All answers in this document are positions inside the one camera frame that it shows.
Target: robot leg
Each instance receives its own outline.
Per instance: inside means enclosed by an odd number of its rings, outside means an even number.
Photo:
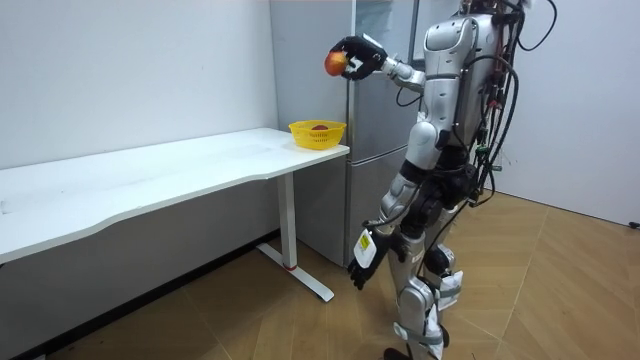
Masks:
[[[424,234],[417,239],[400,235],[410,254],[404,262],[396,254],[389,254],[391,274],[398,294],[398,322],[393,329],[407,342],[409,356],[394,349],[385,351],[385,360],[426,360],[435,352],[441,356],[444,333],[438,325],[435,295],[429,285],[418,278],[417,271],[424,255]]]
[[[448,333],[440,325],[440,310],[457,300],[462,274],[453,274],[455,256],[442,241],[457,207],[442,209],[441,193],[430,190],[434,188],[438,186],[423,187],[396,235],[399,237],[396,241],[405,249],[405,261],[395,253],[389,254],[398,295],[399,321],[394,324],[394,331],[407,342],[409,356],[388,349],[385,360],[441,359],[449,343]],[[422,266],[424,277],[418,275]]]

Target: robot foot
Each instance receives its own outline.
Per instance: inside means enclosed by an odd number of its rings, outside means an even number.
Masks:
[[[409,356],[393,348],[388,348],[387,350],[384,351],[383,359],[384,360],[411,360]]]

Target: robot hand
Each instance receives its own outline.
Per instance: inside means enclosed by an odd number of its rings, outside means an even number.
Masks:
[[[340,40],[331,52],[344,51],[347,60],[351,65],[343,73],[342,77],[348,80],[362,80],[371,75],[374,71],[380,70],[385,60],[387,52],[378,44],[369,41],[361,36],[347,36]],[[362,62],[358,68],[351,62],[351,59]]]
[[[364,284],[369,279],[371,279],[373,274],[378,269],[378,266],[380,266],[380,263],[384,259],[385,255],[387,255],[389,249],[398,254],[398,259],[400,262],[404,262],[406,259],[406,252],[399,247],[398,244],[400,244],[400,242],[397,241],[395,233],[393,233],[391,236],[380,236],[374,230],[372,233],[372,239],[377,251],[369,267],[365,269],[360,266],[360,263],[358,263],[357,259],[353,259],[353,261],[351,261],[351,264],[349,264],[349,267],[347,268],[347,271],[349,272],[349,274],[351,274],[353,285],[357,287],[358,290],[362,290]]]

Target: parquet floor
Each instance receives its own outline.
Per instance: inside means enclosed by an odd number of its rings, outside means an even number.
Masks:
[[[447,244],[465,271],[445,360],[640,358],[640,231],[498,195]],[[361,292],[300,245],[323,304],[254,251],[56,354],[71,359],[375,360],[391,329],[387,266]]]

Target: red fruit in basket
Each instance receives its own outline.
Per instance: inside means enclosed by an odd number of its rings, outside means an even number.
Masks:
[[[324,59],[324,69],[331,76],[338,76],[347,68],[347,57],[342,51],[332,51]]]

